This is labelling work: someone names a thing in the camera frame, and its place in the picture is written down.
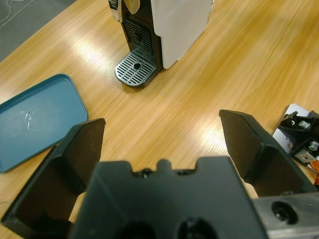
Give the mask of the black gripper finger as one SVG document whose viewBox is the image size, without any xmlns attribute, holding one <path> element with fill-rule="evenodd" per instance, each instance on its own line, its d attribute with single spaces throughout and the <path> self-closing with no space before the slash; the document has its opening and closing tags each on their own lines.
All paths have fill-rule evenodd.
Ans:
<svg viewBox="0 0 319 239">
<path fill-rule="evenodd" d="M 249 114 L 220 110 L 224 139 L 240 177 L 258 196 L 317 192 L 279 143 Z"/>
<path fill-rule="evenodd" d="M 22 238 L 66 238 L 70 214 L 101 157 L 105 119 L 76 124 L 18 193 L 1 224 Z"/>
</svg>

